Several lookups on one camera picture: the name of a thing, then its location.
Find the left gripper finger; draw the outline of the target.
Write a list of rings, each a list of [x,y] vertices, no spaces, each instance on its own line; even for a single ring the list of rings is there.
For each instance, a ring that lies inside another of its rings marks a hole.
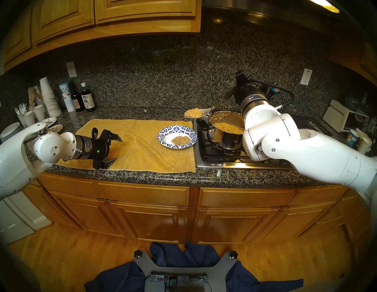
[[[112,164],[117,160],[117,158],[106,158],[103,160],[94,159],[94,169],[109,169]]]
[[[123,142],[118,134],[112,133],[110,130],[103,130],[100,135],[100,140],[104,141],[108,145],[111,145],[112,141]]]

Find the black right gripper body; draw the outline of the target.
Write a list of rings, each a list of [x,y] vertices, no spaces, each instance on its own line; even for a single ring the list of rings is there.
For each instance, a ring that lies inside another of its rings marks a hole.
[[[244,100],[250,97],[252,99],[268,101],[262,92],[262,88],[252,83],[243,72],[236,73],[236,88],[239,88],[240,102],[237,102],[237,104],[240,107]]]

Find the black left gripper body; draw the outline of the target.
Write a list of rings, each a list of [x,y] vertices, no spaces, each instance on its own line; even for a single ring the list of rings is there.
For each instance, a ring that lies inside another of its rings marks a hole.
[[[108,139],[93,139],[91,141],[90,154],[87,159],[103,161],[107,159],[110,152],[110,145]]]

